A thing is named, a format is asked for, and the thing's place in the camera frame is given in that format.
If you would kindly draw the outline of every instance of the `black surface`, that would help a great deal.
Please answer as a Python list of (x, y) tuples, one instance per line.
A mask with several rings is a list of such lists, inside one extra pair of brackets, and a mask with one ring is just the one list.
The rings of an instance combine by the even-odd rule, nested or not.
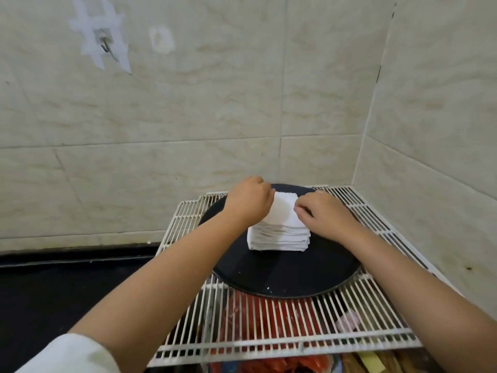
[(67, 332), (154, 252), (146, 247), (2, 257), (0, 372), (14, 372)]
[[(273, 184), (280, 192), (298, 196), (312, 188)], [(224, 208), (226, 198), (214, 203), (200, 224)], [(359, 261), (335, 241), (311, 233), (304, 252), (253, 251), (247, 245), (246, 231), (221, 257), (213, 272), (222, 281), (252, 295), (271, 298), (301, 298), (325, 293), (350, 279), (360, 268)]]

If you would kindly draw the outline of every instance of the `stack of white napkins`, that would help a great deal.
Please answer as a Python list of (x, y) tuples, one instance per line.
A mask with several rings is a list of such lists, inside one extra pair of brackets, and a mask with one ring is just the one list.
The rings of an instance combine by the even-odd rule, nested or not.
[(304, 251), (311, 232), (293, 210), (297, 194), (276, 192), (269, 214), (247, 233), (250, 250)]

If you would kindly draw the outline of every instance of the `red plastic bag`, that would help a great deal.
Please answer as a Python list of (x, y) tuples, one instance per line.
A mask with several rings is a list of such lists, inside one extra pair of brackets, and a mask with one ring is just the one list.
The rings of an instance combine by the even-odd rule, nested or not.
[[(321, 334), (320, 324), (310, 298), (271, 300), (235, 290), (228, 298), (220, 320), (218, 342), (283, 338), (285, 336), (283, 328), (287, 337)], [(311, 342), (310, 345), (316, 346), (316, 342)], [(308, 347), (309, 342), (304, 342), (304, 346)], [(295, 344), (289, 343), (288, 346), (273, 344), (272, 347), (273, 350), (295, 348)], [(268, 350), (271, 346), (239, 347), (243, 352), (254, 348), (262, 351), (263, 348)], [(218, 351), (211, 350), (211, 354), (224, 352), (224, 348), (219, 348)], [(228, 347), (227, 352), (231, 353), (232, 347)], [(328, 355), (319, 355), (250, 360), (240, 362), (237, 372), (279, 373), (293, 371), (299, 366), (308, 367), (317, 373), (325, 373), (332, 367), (332, 358)], [(222, 363), (210, 364), (210, 368), (212, 373), (220, 373)]]

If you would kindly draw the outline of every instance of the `person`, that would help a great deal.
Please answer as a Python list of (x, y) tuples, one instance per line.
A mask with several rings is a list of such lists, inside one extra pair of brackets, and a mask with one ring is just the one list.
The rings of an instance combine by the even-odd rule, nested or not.
[[(223, 253), (268, 214), (274, 192), (259, 176), (235, 185), (223, 211), (141, 267), (18, 372), (142, 372)], [(332, 195), (308, 193), (294, 210), (364, 264), (447, 372), (497, 371), (495, 320), (359, 224)]]

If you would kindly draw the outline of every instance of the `hand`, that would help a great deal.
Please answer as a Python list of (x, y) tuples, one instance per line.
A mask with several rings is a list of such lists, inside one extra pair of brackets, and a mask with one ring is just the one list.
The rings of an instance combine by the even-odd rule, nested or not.
[(341, 244), (351, 231), (362, 227), (339, 199), (324, 191), (300, 196), (294, 210), (311, 232)]
[(275, 192), (260, 176), (249, 176), (228, 192), (223, 212), (239, 219), (248, 228), (267, 216)]

